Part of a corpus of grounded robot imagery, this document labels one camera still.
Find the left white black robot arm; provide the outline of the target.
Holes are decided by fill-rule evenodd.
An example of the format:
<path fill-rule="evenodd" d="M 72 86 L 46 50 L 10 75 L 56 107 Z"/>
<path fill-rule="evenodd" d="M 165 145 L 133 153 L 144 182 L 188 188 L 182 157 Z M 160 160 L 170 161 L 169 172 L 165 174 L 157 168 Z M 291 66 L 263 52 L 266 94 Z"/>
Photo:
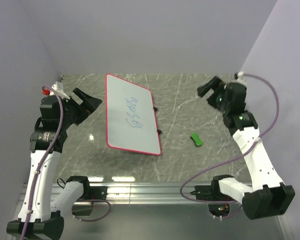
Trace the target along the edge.
<path fill-rule="evenodd" d="M 71 176 L 52 201 L 54 176 L 68 137 L 67 129 L 85 121 L 101 104 L 78 88 L 73 93 L 77 103 L 63 91 L 43 87 L 46 95 L 40 103 L 41 116 L 30 136 L 30 173 L 25 198 L 17 219 L 7 224 L 6 232 L 19 240 L 58 240 L 63 233 L 65 216 L 75 202 L 91 196 L 88 177 Z"/>

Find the red framed whiteboard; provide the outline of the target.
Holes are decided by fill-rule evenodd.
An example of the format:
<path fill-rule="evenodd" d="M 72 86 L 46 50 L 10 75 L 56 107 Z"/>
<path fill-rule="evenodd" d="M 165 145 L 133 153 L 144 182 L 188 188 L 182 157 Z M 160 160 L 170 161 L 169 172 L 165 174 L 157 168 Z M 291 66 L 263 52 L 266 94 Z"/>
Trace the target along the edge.
<path fill-rule="evenodd" d="M 112 149 L 162 153 L 152 93 L 118 76 L 105 76 L 106 144 Z"/>

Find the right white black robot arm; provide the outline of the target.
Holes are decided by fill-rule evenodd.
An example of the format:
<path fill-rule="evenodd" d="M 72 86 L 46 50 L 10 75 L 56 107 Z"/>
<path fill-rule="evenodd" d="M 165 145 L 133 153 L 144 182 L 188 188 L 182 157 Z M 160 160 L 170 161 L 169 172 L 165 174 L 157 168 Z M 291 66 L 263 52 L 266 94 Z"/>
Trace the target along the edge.
<path fill-rule="evenodd" d="M 231 175 L 213 177 L 203 199 L 211 202 L 237 201 L 250 220 L 283 215 L 295 190 L 286 185 L 276 172 L 261 140 L 254 115 L 246 109 L 247 88 L 240 81 L 224 82 L 214 76 L 197 88 L 199 97 L 213 93 L 207 103 L 222 113 L 223 123 L 244 155 L 251 186 L 237 181 Z"/>

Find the green whiteboard eraser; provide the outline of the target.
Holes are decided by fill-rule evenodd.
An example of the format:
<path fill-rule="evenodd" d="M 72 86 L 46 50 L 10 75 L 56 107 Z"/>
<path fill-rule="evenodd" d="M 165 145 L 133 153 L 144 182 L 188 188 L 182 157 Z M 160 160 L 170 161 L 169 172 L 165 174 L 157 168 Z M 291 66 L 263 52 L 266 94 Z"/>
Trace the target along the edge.
<path fill-rule="evenodd" d="M 200 147 L 203 145 L 203 141 L 200 139 L 198 133 L 192 133 L 190 135 L 190 139 L 194 142 L 196 147 Z"/>

